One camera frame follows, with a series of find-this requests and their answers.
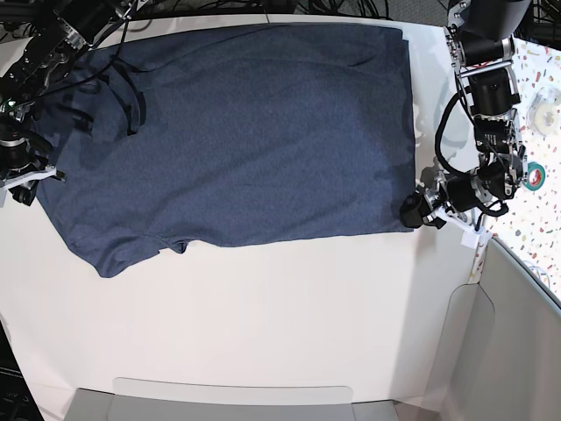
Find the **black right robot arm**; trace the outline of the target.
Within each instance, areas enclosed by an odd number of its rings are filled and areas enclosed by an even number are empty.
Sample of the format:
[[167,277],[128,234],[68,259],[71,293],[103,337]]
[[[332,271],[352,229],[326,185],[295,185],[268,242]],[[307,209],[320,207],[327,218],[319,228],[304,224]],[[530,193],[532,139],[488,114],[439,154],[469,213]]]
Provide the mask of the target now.
[[39,7],[32,35],[1,77],[1,201],[7,196],[27,206],[39,183],[66,175],[49,162],[53,145],[31,128],[38,100],[88,83],[102,72],[50,90],[72,71],[76,59],[99,46],[138,10],[136,1],[48,1]]

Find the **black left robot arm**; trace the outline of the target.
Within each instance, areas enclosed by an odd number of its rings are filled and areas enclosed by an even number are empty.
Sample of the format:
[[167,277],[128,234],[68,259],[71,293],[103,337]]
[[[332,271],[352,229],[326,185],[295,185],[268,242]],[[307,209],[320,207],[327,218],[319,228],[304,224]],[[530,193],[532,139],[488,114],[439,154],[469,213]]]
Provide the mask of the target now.
[[[508,213],[508,201],[529,179],[513,64],[514,33],[528,8],[527,1],[449,3],[444,33],[456,92],[445,106],[435,134],[441,168],[429,187],[418,187],[403,202],[400,220],[405,227],[440,229],[453,223],[480,232],[484,217]],[[469,171],[453,167],[442,152],[444,130],[457,105],[472,124],[479,155],[478,166]]]

